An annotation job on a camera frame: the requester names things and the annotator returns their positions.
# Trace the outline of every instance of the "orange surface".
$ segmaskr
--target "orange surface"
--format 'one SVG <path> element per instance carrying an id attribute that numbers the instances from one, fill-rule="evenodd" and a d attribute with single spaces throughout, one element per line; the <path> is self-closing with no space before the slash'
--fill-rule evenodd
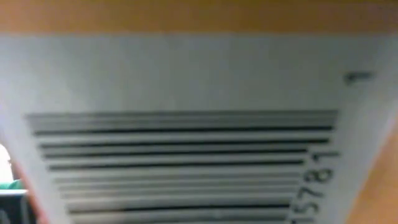
<path id="1" fill-rule="evenodd" d="M 398 223 L 398 124 L 360 192 L 347 224 Z"/>
<path id="2" fill-rule="evenodd" d="M 3 0 L 0 31 L 377 33 L 398 30 L 397 12 L 397 1 Z"/>

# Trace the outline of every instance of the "green object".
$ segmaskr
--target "green object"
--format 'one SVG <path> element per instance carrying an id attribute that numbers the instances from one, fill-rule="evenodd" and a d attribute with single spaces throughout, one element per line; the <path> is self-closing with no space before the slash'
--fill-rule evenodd
<path id="1" fill-rule="evenodd" d="M 21 180 L 14 180 L 10 183 L 0 183 L 0 190 L 20 190 L 25 189 Z"/>

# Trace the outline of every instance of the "black bar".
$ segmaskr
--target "black bar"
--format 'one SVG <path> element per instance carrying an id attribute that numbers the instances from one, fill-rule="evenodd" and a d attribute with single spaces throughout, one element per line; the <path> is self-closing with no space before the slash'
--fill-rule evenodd
<path id="1" fill-rule="evenodd" d="M 54 158 L 76 158 L 76 157 L 108 157 L 108 156 L 168 156 L 168 155 L 231 155 L 231 154 L 254 154 L 254 153 L 262 153 L 262 154 L 302 154 L 307 153 L 306 149 L 272 149 L 272 150 L 262 150 L 262 149 L 250 149 L 250 150 L 241 150 L 241 151 L 210 151 L 210 150 L 202 150 L 202 151 L 186 151 L 186 152 L 106 152 L 106 153 L 81 153 L 81 154 L 68 154 L 68 151 L 65 151 L 64 154 L 56 154 L 56 155 L 46 155 L 44 157 L 47 159 Z"/>
<path id="2" fill-rule="evenodd" d="M 114 168 L 133 168 L 133 167 L 219 167 L 219 166 L 288 166 L 288 165 L 303 165 L 304 160 L 284 160 L 284 161 L 260 161 L 260 162 L 181 162 L 178 164 L 156 163 L 156 164 L 112 164 L 112 165 L 53 165 L 49 166 L 51 170 L 77 170 L 77 169 L 114 169 Z"/>
<path id="3" fill-rule="evenodd" d="M 123 209 L 85 209 L 85 210 L 74 210 L 69 209 L 72 214 L 79 213 L 102 213 L 102 212 L 153 212 L 161 210 L 196 210 L 196 209 L 217 209 L 217 208 L 289 208 L 289 203 L 265 203 L 256 205 L 194 205 L 194 206 L 167 206 L 167 207 L 143 207 L 143 208 L 123 208 Z"/>
<path id="4" fill-rule="evenodd" d="M 264 174 L 175 174 L 175 175 L 142 175 L 136 177 L 72 177 L 72 178 L 56 178 L 54 181 L 58 184 L 70 183 L 70 182 L 112 182 L 112 181 L 132 181 L 132 180 L 181 180 L 181 179 L 231 179 L 237 178 L 239 176 L 245 178 L 264 178 L 264 177 L 300 177 L 302 174 L 300 172 L 278 172 L 278 173 L 264 173 Z"/>
<path id="5" fill-rule="evenodd" d="M 206 133 L 206 132 L 285 132 L 285 131 L 332 131 L 333 126 L 290 126 L 290 127 L 241 127 L 241 128 L 130 128 L 130 129 L 86 129 L 34 131 L 35 136 L 73 135 L 73 134 L 122 134 L 122 133 Z"/>
<path id="6" fill-rule="evenodd" d="M 40 144 L 42 149 L 48 148 L 66 148 L 66 147 L 112 147 L 112 146 L 181 146 L 181 145 L 222 145 L 222 144 L 324 144 L 328 143 L 328 138 L 319 139 L 286 139 L 286 140 L 268 140 L 268 141 L 147 141 L 147 142 L 101 142 L 101 143 L 73 143 L 65 142 L 58 144 Z"/>

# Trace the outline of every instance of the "barcode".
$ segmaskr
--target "barcode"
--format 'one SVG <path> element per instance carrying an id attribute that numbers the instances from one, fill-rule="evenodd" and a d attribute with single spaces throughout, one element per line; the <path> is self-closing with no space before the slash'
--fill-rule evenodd
<path id="1" fill-rule="evenodd" d="M 30 114 L 75 223 L 285 223 L 336 111 Z"/>

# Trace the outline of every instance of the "printed number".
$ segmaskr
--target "printed number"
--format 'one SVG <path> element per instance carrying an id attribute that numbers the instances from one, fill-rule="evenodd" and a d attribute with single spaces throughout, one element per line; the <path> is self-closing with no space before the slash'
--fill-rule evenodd
<path id="1" fill-rule="evenodd" d="M 317 152 L 312 154 L 312 160 L 314 162 L 320 162 L 322 157 L 339 157 L 340 154 L 338 152 Z"/>
<path id="2" fill-rule="evenodd" d="M 321 192 L 313 191 L 313 190 L 309 189 L 308 187 L 301 187 L 300 190 L 298 190 L 297 198 L 303 199 L 303 197 L 306 193 L 311 196 L 314 196 L 314 197 L 323 197 L 323 193 L 321 193 Z"/>
<path id="3" fill-rule="evenodd" d="M 290 224 L 307 224 L 307 223 L 313 223 L 312 218 L 295 218 L 290 221 Z"/>
<path id="4" fill-rule="evenodd" d="M 305 203 L 303 205 L 293 205 L 294 213 L 307 213 L 309 209 L 312 209 L 315 213 L 319 212 L 319 206 L 313 202 Z"/>
<path id="5" fill-rule="evenodd" d="M 304 181 L 306 182 L 318 182 L 321 184 L 327 183 L 333 177 L 333 170 L 331 169 L 320 169 L 320 170 L 308 170 L 304 174 Z"/>

